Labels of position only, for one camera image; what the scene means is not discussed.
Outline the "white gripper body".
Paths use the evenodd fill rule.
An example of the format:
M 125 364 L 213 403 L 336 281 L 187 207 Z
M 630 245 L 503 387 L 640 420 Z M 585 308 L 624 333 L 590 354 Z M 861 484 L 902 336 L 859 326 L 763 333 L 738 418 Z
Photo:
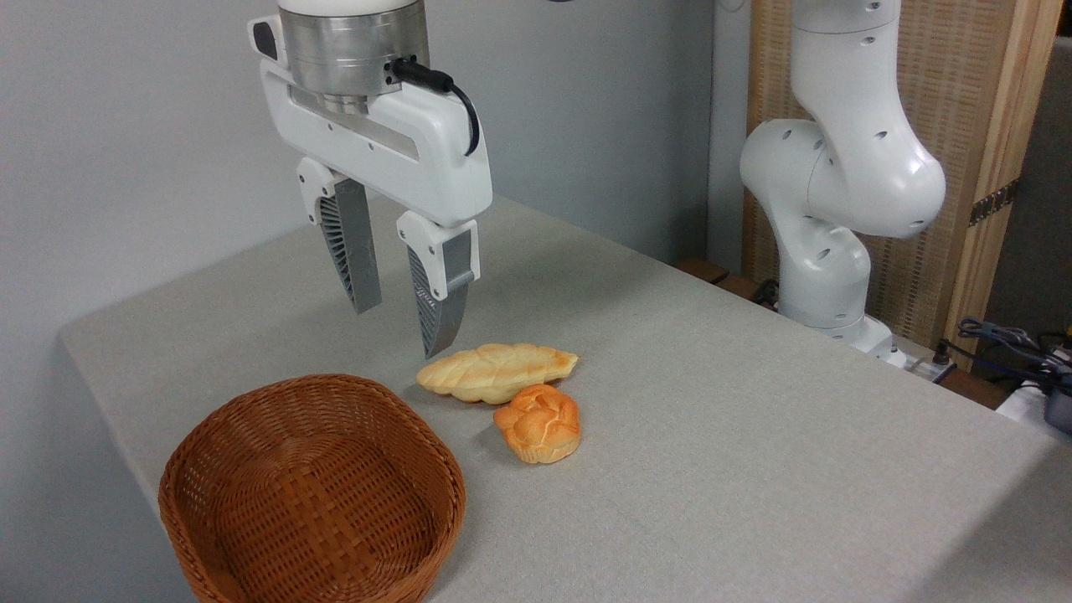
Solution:
M 483 141 L 452 93 L 402 80 L 429 59 L 422 15 L 265 15 L 249 24 L 281 137 L 441 226 L 492 202 Z

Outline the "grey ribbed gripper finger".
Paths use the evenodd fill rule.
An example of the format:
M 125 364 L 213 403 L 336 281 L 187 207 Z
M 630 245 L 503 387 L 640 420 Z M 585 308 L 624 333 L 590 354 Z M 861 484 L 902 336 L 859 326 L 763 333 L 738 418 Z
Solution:
M 306 157 L 297 168 L 310 221 L 317 224 L 356 313 L 376 307 L 379 273 L 364 186 Z
M 406 211 L 397 230 L 407 245 L 425 357 L 433 358 L 453 344 L 466 313 L 468 285 L 480 278 L 477 222 L 444 227 Z

